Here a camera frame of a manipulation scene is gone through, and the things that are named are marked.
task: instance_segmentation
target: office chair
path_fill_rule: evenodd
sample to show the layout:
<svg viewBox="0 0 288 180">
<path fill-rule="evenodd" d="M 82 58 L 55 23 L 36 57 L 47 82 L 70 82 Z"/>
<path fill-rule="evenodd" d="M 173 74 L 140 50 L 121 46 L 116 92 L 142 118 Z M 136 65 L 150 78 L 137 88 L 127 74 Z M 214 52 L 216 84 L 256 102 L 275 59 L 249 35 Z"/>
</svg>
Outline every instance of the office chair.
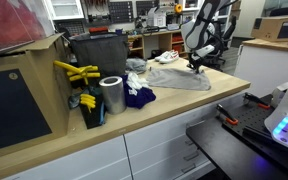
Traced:
<svg viewBox="0 0 288 180">
<path fill-rule="evenodd" d="M 288 15 L 288 7 L 274 9 L 270 12 L 269 16 L 285 16 Z"/>
<path fill-rule="evenodd" d="M 221 24 L 223 24 L 220 21 L 214 21 L 214 27 L 215 27 L 215 35 L 213 38 L 210 38 L 208 44 L 212 44 L 214 46 L 214 51 L 208 54 L 203 58 L 203 65 L 223 71 L 220 66 L 221 64 L 219 61 L 222 62 L 222 64 L 225 64 L 226 60 L 222 59 L 222 55 L 224 51 L 227 51 L 229 49 L 228 43 L 231 41 L 231 36 L 236 28 L 236 16 L 232 16 L 231 19 L 231 25 L 230 27 L 222 34 L 221 30 Z"/>
</svg>

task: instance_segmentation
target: white box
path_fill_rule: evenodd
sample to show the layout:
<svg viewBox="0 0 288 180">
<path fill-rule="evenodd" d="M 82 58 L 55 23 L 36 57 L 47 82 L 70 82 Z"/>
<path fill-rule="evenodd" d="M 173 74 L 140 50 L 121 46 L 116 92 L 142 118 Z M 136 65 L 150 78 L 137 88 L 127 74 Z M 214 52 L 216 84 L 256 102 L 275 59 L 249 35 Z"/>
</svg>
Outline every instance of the white box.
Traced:
<svg viewBox="0 0 288 180">
<path fill-rule="evenodd" d="M 164 10 L 156 10 L 156 7 L 151 8 L 147 16 L 148 26 L 166 27 L 166 12 Z"/>
</svg>

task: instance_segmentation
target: black platform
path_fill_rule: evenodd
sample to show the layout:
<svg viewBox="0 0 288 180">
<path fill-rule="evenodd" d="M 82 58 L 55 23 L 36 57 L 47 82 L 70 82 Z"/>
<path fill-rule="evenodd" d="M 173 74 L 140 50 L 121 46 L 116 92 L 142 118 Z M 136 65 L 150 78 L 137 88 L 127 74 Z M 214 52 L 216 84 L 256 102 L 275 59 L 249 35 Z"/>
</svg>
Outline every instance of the black platform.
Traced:
<svg viewBox="0 0 288 180">
<path fill-rule="evenodd" d="M 288 179 L 288 169 L 258 151 L 254 145 L 245 143 L 238 135 L 235 136 L 236 133 L 223 128 L 222 119 L 215 115 L 205 119 L 205 122 L 188 128 L 186 134 L 228 178 Z"/>
<path fill-rule="evenodd" d="M 255 103 L 249 103 L 247 106 L 241 106 L 231 111 L 233 116 L 239 120 L 237 125 L 233 126 L 225 121 L 223 127 L 288 171 L 288 148 L 276 143 L 264 124 L 264 120 L 273 111 L 273 108 L 263 109 Z"/>
</svg>

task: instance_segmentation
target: black container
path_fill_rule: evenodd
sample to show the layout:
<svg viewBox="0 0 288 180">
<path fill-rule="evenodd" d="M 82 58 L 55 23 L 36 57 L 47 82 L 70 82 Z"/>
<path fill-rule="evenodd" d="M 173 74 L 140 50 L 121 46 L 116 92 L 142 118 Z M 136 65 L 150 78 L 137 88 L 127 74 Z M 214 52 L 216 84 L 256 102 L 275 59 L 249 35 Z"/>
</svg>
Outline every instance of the black container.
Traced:
<svg viewBox="0 0 288 180">
<path fill-rule="evenodd" d="M 127 35 L 85 33 L 70 37 L 70 41 L 79 66 L 98 66 L 101 78 L 125 74 Z"/>
<path fill-rule="evenodd" d="M 91 113 L 88 110 L 86 105 L 80 104 L 80 109 L 84 118 L 84 122 L 86 124 L 87 129 L 91 129 L 94 127 L 98 127 L 104 124 L 101 122 L 101 118 L 104 118 L 106 109 L 104 106 L 103 95 L 99 88 L 91 90 L 90 93 L 92 96 L 95 97 L 95 108 L 91 109 Z"/>
</svg>

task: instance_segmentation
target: tool organizer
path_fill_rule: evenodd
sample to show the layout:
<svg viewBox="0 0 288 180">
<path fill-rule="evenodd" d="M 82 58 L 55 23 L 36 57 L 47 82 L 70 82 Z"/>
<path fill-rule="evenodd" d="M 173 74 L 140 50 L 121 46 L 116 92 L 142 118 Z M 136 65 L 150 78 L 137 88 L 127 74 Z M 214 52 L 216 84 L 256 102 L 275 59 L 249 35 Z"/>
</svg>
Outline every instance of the tool organizer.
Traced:
<svg viewBox="0 0 288 180">
<path fill-rule="evenodd" d="M 112 24 L 134 21 L 132 1 L 109 2 L 108 9 Z"/>
<path fill-rule="evenodd" d="M 150 9 L 156 6 L 156 1 L 136 1 L 137 16 L 147 15 Z"/>
</svg>

